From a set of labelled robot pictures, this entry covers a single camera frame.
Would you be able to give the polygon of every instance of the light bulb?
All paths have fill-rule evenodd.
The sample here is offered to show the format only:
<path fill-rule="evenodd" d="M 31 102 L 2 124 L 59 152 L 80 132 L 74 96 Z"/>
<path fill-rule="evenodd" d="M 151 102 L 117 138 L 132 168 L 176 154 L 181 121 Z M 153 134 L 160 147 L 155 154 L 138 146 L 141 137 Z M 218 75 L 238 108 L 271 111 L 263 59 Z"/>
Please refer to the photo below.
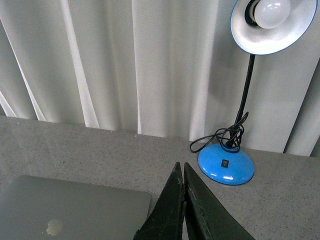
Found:
<path fill-rule="evenodd" d="M 256 23 L 263 29 L 280 26 L 289 16 L 290 0 L 261 0 L 254 10 Z"/>

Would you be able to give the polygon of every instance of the desk lamp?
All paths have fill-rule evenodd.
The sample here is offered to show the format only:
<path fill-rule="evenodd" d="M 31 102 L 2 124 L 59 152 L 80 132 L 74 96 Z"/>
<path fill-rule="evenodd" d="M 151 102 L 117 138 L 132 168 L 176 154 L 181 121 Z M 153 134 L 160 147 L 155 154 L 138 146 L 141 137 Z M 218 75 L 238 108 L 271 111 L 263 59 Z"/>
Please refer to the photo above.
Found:
<path fill-rule="evenodd" d="M 318 0 L 237 0 L 233 6 L 230 28 L 236 44 L 250 54 L 242 100 L 234 125 L 193 141 L 190 150 L 199 152 L 200 169 L 211 179 L 226 185 L 245 184 L 255 173 L 255 165 L 240 150 L 243 114 L 256 55 L 279 52 L 296 42 L 308 29 L 316 14 Z M 213 139 L 219 143 L 209 145 Z M 197 150 L 196 142 L 209 139 Z"/>

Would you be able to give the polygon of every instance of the granite countertop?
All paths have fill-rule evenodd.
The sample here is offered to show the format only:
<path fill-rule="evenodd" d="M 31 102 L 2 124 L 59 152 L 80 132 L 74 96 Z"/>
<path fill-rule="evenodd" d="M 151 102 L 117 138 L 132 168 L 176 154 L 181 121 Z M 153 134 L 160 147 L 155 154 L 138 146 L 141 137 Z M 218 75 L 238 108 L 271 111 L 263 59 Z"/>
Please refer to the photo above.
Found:
<path fill-rule="evenodd" d="M 175 162 L 189 162 L 256 240 L 320 239 L 318 158 L 245 149 L 252 180 L 226 186 L 201 172 L 188 141 L 5 116 L 0 136 L 0 190 L 32 175 L 149 192 L 152 208 Z"/>

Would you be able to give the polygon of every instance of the black object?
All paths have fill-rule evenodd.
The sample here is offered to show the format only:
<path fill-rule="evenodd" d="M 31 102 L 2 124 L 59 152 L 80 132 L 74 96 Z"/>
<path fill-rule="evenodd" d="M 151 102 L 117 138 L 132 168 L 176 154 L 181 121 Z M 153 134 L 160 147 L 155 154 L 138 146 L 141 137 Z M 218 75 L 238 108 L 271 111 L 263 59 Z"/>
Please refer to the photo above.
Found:
<path fill-rule="evenodd" d="M 255 9 L 260 0 L 251 0 L 245 8 L 244 19 L 250 26 L 256 27 L 258 24 L 255 20 Z"/>
<path fill-rule="evenodd" d="M 189 163 L 177 162 L 149 218 L 133 240 L 255 240 L 224 208 Z"/>
<path fill-rule="evenodd" d="M 256 55 L 250 54 L 248 70 L 246 72 L 246 78 L 245 78 L 245 83 L 244 83 L 244 88 L 243 88 L 240 107 L 239 107 L 238 113 L 236 114 L 234 125 L 230 127 L 230 129 L 233 129 L 233 130 L 239 129 L 240 128 L 240 124 L 242 125 L 242 123 L 244 122 L 244 121 L 241 122 L 241 119 L 243 118 L 243 114 L 244 114 L 244 110 L 245 110 L 245 105 L 246 105 L 247 96 L 248 96 L 248 92 L 249 92 L 249 86 L 250 86 L 250 82 L 251 82 L 251 77 L 252 77 L 252 73 L 253 73 L 253 70 L 254 70 L 255 58 L 256 58 Z M 236 134 L 237 134 L 236 132 L 230 131 L 230 140 L 228 140 L 226 142 L 226 145 L 228 147 L 232 148 L 233 145 L 235 144 L 235 139 L 234 138 L 235 138 Z M 239 141 L 239 146 L 240 146 L 240 143 L 241 143 L 241 140 L 242 140 L 242 134 L 239 135 L 239 140 L 236 139 L 237 141 Z"/>

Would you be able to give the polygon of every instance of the laptop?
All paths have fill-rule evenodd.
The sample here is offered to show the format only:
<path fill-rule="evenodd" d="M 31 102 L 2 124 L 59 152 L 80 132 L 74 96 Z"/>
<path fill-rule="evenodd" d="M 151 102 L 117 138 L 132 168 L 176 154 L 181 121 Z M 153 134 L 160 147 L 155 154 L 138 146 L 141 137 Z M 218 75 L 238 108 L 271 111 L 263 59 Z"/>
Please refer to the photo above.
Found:
<path fill-rule="evenodd" d="M 0 240 L 132 240 L 151 194 L 20 176 L 0 195 Z"/>

